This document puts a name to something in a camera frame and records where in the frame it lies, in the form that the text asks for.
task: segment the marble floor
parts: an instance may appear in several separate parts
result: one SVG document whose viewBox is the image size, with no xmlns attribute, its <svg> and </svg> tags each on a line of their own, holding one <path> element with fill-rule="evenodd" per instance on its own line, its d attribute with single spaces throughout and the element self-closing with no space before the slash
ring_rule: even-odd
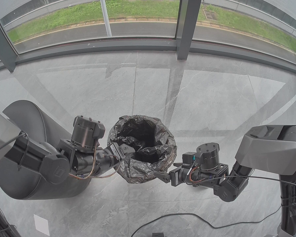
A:
<svg viewBox="0 0 296 237">
<path fill-rule="evenodd" d="M 242 136 L 260 124 L 296 124 L 296 75 L 257 63 L 174 52 L 111 52 L 71 55 L 0 71 L 0 110 L 26 99 L 72 132 L 76 115 L 103 122 L 108 130 L 122 115 L 160 118 L 178 146 L 175 162 L 205 142 L 220 144 L 220 161 L 232 166 Z M 255 175 L 277 178 L 256 170 Z M 53 237 L 128 236 L 161 215 L 192 212 L 214 226 L 259 221 L 280 207 L 275 181 L 251 179 L 237 200 L 225 203 L 211 189 L 156 179 L 128 184 L 118 174 L 92 180 L 80 195 L 20 201 L 0 189 L 0 207 L 23 237 L 43 237 L 34 215 L 48 221 Z M 276 235 L 281 213 L 259 224 L 212 229 L 194 216 L 171 216 L 143 227 L 134 237 L 164 232 L 177 236 Z"/>
</svg>

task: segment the white square on floor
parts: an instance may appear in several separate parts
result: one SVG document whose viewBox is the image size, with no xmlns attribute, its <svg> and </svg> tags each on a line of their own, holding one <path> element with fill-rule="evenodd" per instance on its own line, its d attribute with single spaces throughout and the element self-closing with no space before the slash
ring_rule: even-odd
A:
<svg viewBox="0 0 296 237">
<path fill-rule="evenodd" d="M 37 231 L 40 231 L 49 236 L 48 221 L 34 214 L 35 227 Z"/>
</svg>

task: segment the lawn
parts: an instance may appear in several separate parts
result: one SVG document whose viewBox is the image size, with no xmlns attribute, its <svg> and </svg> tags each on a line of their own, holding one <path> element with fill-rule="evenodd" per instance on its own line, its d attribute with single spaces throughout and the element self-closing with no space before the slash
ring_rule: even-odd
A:
<svg viewBox="0 0 296 237">
<path fill-rule="evenodd" d="M 158 17 L 177 18 L 179 0 L 106 0 L 109 18 L 117 17 Z M 255 18 L 208 5 L 207 10 L 217 13 L 215 23 L 250 32 L 278 42 L 296 52 L 296 38 Z M 198 21 L 206 20 L 203 10 L 199 11 Z M 12 42 L 24 40 L 29 36 L 48 32 L 60 26 L 89 21 L 103 21 L 100 2 L 79 4 L 57 10 L 52 14 L 26 22 L 8 32 Z"/>
</svg>

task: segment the garbage bag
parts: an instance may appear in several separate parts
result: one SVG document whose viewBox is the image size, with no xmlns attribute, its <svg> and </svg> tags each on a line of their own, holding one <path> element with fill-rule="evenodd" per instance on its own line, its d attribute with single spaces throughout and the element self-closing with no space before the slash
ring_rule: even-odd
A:
<svg viewBox="0 0 296 237">
<path fill-rule="evenodd" d="M 142 115 L 120 117 L 109 132 L 108 145 L 113 142 L 125 143 L 136 151 L 126 156 L 118 170 L 128 183 L 155 179 L 153 172 L 166 172 L 176 158 L 174 136 L 158 118 Z"/>
</svg>

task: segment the gray metal window frame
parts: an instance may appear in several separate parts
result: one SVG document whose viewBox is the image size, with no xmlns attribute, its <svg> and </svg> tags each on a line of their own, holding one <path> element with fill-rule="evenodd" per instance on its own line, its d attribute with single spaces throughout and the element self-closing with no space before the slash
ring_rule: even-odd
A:
<svg viewBox="0 0 296 237">
<path fill-rule="evenodd" d="M 62 55 L 107 51 L 176 51 L 179 60 L 188 54 L 202 53 L 253 61 L 296 74 L 296 65 L 271 55 L 237 46 L 193 41 L 193 33 L 202 0 L 180 0 L 177 30 L 174 38 L 106 38 L 63 45 L 18 54 L 0 24 L 0 69 L 13 72 L 17 64 Z"/>
</svg>

